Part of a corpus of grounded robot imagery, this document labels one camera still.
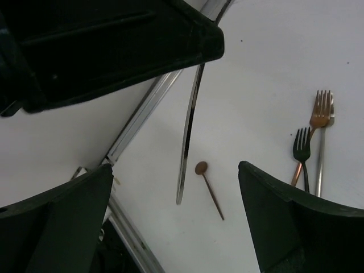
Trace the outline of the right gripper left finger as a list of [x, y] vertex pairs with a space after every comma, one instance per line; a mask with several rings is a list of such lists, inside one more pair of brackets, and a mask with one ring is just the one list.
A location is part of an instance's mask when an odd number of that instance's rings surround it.
[[88, 272], [113, 184], [104, 164], [1, 208], [1, 272]]

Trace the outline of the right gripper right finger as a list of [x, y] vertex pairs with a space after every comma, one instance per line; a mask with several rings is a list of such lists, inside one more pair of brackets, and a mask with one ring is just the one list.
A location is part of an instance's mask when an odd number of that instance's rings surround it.
[[249, 162], [239, 186], [260, 272], [363, 272], [363, 210], [294, 188]]

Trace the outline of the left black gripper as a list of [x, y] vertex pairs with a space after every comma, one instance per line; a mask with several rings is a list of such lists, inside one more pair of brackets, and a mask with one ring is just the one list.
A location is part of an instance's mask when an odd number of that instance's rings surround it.
[[90, 101], [223, 54], [222, 30], [184, 1], [2, 1], [1, 116]]

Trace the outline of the silver fork black handle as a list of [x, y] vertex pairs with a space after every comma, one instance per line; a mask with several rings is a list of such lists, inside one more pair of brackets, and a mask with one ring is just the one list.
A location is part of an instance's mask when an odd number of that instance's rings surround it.
[[311, 155], [311, 128], [298, 129], [292, 148], [293, 157], [299, 163], [296, 167], [291, 184], [296, 186], [300, 172], [304, 172], [304, 190], [309, 193], [309, 179], [306, 161]]

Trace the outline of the small copper teaspoon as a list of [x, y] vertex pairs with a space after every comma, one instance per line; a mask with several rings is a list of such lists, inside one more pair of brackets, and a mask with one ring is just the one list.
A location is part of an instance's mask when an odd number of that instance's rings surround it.
[[205, 161], [200, 161], [200, 162], [198, 162], [198, 163], [196, 164], [196, 166], [195, 166], [195, 174], [197, 174], [197, 175], [199, 175], [199, 176], [202, 176], [202, 177], [203, 177], [203, 179], [204, 179], [204, 181], [205, 181], [205, 184], [206, 184], [206, 186], [207, 186], [207, 188], [208, 188], [208, 191], [209, 191], [209, 193], [210, 193], [210, 195], [211, 195], [211, 198], [212, 198], [212, 200], [213, 200], [213, 202], [214, 202], [214, 204], [215, 204], [215, 206], [216, 206], [216, 208], [217, 208], [217, 211], [218, 211], [218, 213], [219, 213], [219, 215], [220, 215], [221, 219], [224, 221], [224, 220], [225, 220], [225, 217], [224, 217], [223, 212], [222, 212], [222, 210], [221, 210], [221, 208], [220, 208], [220, 205], [219, 205], [219, 203], [218, 203], [218, 200], [217, 200], [217, 198], [216, 198], [216, 195], [215, 195], [215, 193], [214, 193], [214, 190], [213, 190], [213, 188], [212, 188], [212, 186], [211, 186], [211, 184], [210, 184], [210, 182], [208, 181], [208, 178], [207, 178], [207, 176], [206, 176], [206, 171], [207, 171], [207, 169], [208, 169], [208, 164], [207, 164], [207, 162], [205, 162]]

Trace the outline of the copper fork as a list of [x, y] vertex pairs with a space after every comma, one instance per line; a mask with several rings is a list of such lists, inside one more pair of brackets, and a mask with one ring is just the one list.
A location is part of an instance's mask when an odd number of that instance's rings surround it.
[[330, 116], [330, 94], [329, 91], [317, 91], [312, 115], [309, 121], [311, 138], [315, 130], [325, 127]]

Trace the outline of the silver spoon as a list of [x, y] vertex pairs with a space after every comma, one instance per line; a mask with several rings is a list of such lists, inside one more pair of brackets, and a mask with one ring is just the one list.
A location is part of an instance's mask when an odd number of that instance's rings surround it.
[[177, 181], [177, 192], [176, 192], [176, 204], [177, 205], [180, 205], [182, 202], [182, 199], [183, 199], [193, 119], [194, 119], [194, 114], [195, 114], [197, 96], [198, 96], [198, 93], [200, 90], [200, 85], [201, 85], [201, 80], [202, 80], [204, 69], [205, 69], [205, 64], [201, 64], [198, 66], [198, 68], [196, 70], [196, 74], [194, 77], [194, 82], [193, 82], [193, 86], [192, 86], [192, 90], [191, 90], [191, 95], [189, 98], [188, 108], [187, 108], [187, 114], [186, 114], [184, 132], [183, 132], [183, 142], [182, 142], [182, 148], [181, 148], [179, 175], [178, 175], [178, 181]]

